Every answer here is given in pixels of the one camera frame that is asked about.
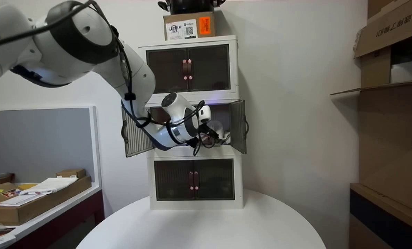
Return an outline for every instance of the qr code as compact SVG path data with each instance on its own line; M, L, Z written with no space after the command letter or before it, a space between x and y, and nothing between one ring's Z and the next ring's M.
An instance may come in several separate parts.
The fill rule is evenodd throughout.
M194 28L193 27L186 27L186 35L193 35Z

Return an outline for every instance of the orange sticker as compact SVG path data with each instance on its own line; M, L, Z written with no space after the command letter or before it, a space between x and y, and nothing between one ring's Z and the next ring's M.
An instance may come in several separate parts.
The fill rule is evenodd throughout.
M200 17L200 35L211 33L211 18L209 16Z

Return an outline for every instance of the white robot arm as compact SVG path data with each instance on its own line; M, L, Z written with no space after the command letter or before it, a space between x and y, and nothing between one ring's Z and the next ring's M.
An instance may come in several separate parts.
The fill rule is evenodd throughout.
M204 101L193 107L181 95L170 93L162 107L171 122L152 120L145 105L154 92L154 74L119 40L116 29L91 0L63 2L35 24L0 0L0 76L8 70L50 88L68 85L90 71L101 75L120 94L128 115L161 150L195 140L200 124L211 119Z

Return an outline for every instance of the gray partition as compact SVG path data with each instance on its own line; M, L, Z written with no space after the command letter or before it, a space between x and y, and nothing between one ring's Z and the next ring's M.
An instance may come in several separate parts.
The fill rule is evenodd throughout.
M89 108L0 111L0 173L35 183L72 168L94 181Z

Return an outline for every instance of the white round table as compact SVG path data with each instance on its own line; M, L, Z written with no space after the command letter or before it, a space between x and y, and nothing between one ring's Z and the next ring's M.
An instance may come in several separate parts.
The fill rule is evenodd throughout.
M326 249L288 205L244 190L242 210L150 210L149 197L109 216L77 249Z

